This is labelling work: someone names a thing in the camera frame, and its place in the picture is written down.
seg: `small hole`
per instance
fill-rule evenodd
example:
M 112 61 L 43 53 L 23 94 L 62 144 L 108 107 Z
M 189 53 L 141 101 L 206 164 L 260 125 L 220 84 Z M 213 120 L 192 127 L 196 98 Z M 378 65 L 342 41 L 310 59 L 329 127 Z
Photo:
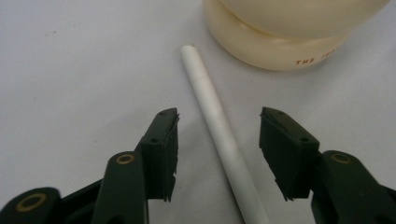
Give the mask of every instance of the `small hole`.
M 124 224 L 124 223 L 125 223 L 125 217 L 116 216 L 111 218 L 106 224 Z
M 306 137 L 301 137 L 301 138 L 300 138 L 300 141 L 302 141 L 302 142 L 309 142 L 309 139 L 306 138 Z
M 350 160 L 350 158 L 348 156 L 340 154 L 340 153 L 332 154 L 332 159 L 334 161 L 338 161 L 338 162 L 343 163 L 343 164 L 351 163 L 351 160 Z
M 134 155 L 124 154 L 124 155 L 118 156 L 116 161 L 120 165 L 128 164 L 128 163 L 134 161 Z
M 158 143 L 160 140 L 158 138 L 151 138 L 149 141 L 151 143 Z
M 29 212 L 39 207 L 46 200 L 47 200 L 47 195 L 44 193 L 32 194 L 24 198 L 22 201 L 20 201 L 17 204 L 16 209 L 19 212 Z

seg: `white cylinder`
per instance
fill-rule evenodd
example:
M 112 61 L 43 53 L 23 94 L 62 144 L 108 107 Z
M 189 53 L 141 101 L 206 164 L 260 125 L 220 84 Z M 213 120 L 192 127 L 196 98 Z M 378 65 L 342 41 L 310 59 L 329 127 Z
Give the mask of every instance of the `white cylinder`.
M 198 50 L 183 46 L 181 56 L 245 222 L 268 224 L 260 196 Z

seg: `white background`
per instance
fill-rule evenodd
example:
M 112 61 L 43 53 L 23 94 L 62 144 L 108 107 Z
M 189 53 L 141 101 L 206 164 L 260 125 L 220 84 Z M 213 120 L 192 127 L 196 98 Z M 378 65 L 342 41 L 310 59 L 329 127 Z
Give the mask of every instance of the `white background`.
M 396 2 L 313 67 L 270 72 L 229 55 L 200 0 L 0 1 L 0 206 L 28 189 L 63 196 L 134 150 L 157 112 L 180 113 L 171 203 L 151 223 L 243 223 L 180 59 L 201 51 L 271 223 L 315 223 L 310 200 L 285 202 L 259 149 L 262 106 L 358 157 L 396 189 Z

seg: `white plastic tube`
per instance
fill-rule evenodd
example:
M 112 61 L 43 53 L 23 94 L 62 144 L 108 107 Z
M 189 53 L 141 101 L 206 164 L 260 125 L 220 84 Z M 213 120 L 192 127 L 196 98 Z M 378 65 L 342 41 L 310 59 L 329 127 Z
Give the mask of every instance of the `white plastic tube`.
M 198 50 L 194 46 L 183 46 L 181 56 L 245 222 L 269 224 L 260 196 Z

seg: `brass screw hole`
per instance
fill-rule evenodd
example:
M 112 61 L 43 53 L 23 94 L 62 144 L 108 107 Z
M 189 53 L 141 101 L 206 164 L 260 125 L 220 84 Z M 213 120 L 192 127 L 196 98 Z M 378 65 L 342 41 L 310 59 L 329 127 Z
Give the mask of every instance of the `brass screw hole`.
M 352 160 L 351 160 L 348 156 L 346 156 L 346 155 L 344 155 L 344 154 L 340 154 L 340 153 L 334 153 L 334 154 L 332 154 L 331 158 L 332 158 L 334 161 L 338 161 L 338 162 L 343 163 L 343 164 L 350 164 L 350 163 L 352 163 Z
M 134 155 L 131 154 L 125 154 L 117 157 L 117 163 L 119 165 L 128 164 L 132 161 L 134 161 Z
M 16 209 L 18 212 L 29 212 L 39 207 L 46 200 L 47 200 L 47 195 L 44 193 L 32 194 L 24 198 L 22 201 L 20 201 L 17 204 Z

